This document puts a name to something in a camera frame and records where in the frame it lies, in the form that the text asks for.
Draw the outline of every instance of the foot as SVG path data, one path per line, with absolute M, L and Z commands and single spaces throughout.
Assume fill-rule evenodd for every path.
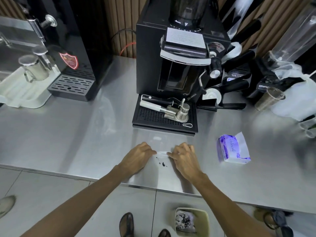
M 167 229 L 163 229 L 158 235 L 158 237 L 171 237 L 171 234 Z
M 123 215 L 119 222 L 119 232 L 121 237 L 134 237 L 134 219 L 132 213 Z
M 0 199 L 0 218 L 5 216 L 14 206 L 15 196 L 7 196 Z

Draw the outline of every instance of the white plastic tray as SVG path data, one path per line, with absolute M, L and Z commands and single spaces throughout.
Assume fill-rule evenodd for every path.
M 49 85 L 60 75 L 57 66 L 50 71 L 49 77 L 42 81 L 26 81 L 24 70 L 19 67 L 0 83 L 0 103 L 12 107 L 39 108 L 51 96 Z

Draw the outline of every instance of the tissue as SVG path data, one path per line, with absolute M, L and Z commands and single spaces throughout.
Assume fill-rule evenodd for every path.
M 246 164 L 250 159 L 246 140 L 242 132 L 237 135 L 222 135 L 219 138 L 223 159 L 225 162 Z

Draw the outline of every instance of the beige trash can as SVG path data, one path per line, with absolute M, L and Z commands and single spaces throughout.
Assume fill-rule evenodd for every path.
M 209 237 L 210 236 L 210 220 L 209 215 L 206 211 L 194 209 L 194 208 L 177 208 L 177 211 L 187 211 L 191 212 L 194 215 L 194 227 L 196 230 L 196 233 L 186 233 L 176 230 L 175 226 L 175 220 L 176 220 L 176 214 L 174 215 L 173 219 L 173 228 L 176 231 L 178 236 L 183 237 Z

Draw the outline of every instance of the metal counter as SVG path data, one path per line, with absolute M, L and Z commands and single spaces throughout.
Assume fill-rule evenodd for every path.
M 248 106 L 245 111 L 198 110 L 195 137 L 135 129 L 137 97 L 136 60 L 116 57 L 94 101 L 51 97 L 38 109 L 1 107 L 0 166 L 96 180 L 138 143 L 170 151 L 187 142 L 195 146 L 201 169 L 233 201 L 316 214 L 315 141 L 294 120 Z M 227 95 L 225 102 L 238 98 Z M 251 162 L 219 162 L 216 140 L 240 131 Z M 199 195 L 167 157 L 152 157 L 124 183 Z

